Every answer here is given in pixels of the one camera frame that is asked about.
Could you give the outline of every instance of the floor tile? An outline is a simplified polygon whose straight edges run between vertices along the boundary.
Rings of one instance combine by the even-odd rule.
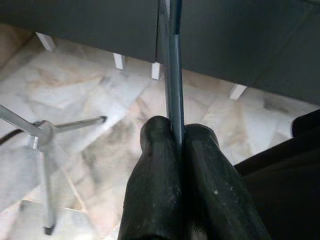
[[[98,240],[98,236],[88,216],[65,208],[56,208],[57,221],[51,236],[44,234],[42,205],[32,201],[22,201],[9,240]]]

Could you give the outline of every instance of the black cabinet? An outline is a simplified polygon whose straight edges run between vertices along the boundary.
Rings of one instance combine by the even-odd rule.
[[[0,22],[154,62],[158,0],[2,0]]]
[[[301,0],[183,0],[182,67],[253,86],[311,9]]]
[[[320,105],[320,8],[297,29],[255,88]]]

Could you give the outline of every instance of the metal chair leg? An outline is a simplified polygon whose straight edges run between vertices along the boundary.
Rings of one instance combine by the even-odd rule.
[[[31,148],[36,151],[36,162],[43,203],[43,228],[46,235],[51,235],[56,226],[56,212],[53,206],[50,170],[45,154],[38,149],[39,137],[31,137]]]
[[[70,122],[54,126],[49,121],[43,121],[41,125],[35,126],[19,115],[0,105],[0,119],[22,129],[30,134],[29,147],[36,153],[41,194],[43,201],[43,227],[46,235],[51,235],[56,225],[56,212],[52,202],[52,191],[50,184],[50,170],[48,159],[45,158],[45,146],[47,146],[57,133],[84,128],[91,125],[102,124],[107,117],[100,116],[93,119]]]

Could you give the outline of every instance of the black fabric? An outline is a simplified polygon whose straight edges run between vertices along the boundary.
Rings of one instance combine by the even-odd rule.
[[[320,127],[258,153],[234,167],[243,177],[288,158],[320,148]]]
[[[319,117],[298,117],[296,137],[235,166],[274,240],[320,239]]]
[[[320,147],[243,180],[272,239],[320,239]]]
[[[297,137],[317,127],[320,127],[320,109],[296,118],[292,122],[292,135]]]

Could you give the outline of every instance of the white cabinet foot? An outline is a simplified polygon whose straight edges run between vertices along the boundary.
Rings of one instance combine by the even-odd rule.
[[[237,100],[241,94],[245,91],[247,86],[241,84],[235,84],[230,92],[230,99]]]
[[[120,70],[125,69],[125,65],[126,65],[125,56],[118,53],[113,53],[113,57],[114,57],[115,67]]]
[[[53,49],[55,49],[56,45],[50,36],[39,32],[36,32],[36,34],[46,50],[52,51]]]
[[[152,63],[151,67],[151,77],[152,79],[159,80],[160,78],[160,63]]]

